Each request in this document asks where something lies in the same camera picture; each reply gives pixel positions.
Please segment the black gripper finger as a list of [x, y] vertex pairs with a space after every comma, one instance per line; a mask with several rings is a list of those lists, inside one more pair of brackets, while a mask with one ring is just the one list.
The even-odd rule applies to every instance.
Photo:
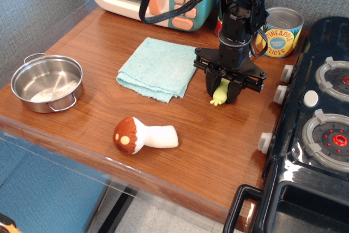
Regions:
[[221, 76], [217, 75], [214, 72], [209, 71], [208, 69], [205, 71], [205, 74], [206, 74], [206, 90], [207, 90], [207, 93], [212, 97], [218, 85], [221, 82]]
[[234, 79], [228, 83], [226, 104], [233, 104], [244, 88], [244, 81]]

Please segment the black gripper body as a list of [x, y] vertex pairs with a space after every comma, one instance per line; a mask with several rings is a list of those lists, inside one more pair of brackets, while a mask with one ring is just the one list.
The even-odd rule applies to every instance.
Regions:
[[244, 88], [260, 92], [264, 87], [267, 73], [250, 59], [252, 36], [235, 41], [219, 35], [218, 49], [198, 47], [195, 49], [194, 66], [208, 69], [221, 76], [221, 79], [243, 80]]

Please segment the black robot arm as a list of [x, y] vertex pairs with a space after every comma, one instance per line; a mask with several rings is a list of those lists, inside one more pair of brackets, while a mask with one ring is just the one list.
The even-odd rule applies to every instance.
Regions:
[[255, 54], [254, 35], [266, 39], [262, 27], [268, 12], [264, 0], [220, 0], [220, 10], [219, 48], [196, 48], [194, 65], [206, 74], [207, 93], [215, 98], [215, 93], [226, 87], [226, 103], [232, 104], [245, 88], [260, 92], [267, 78], [250, 56]]

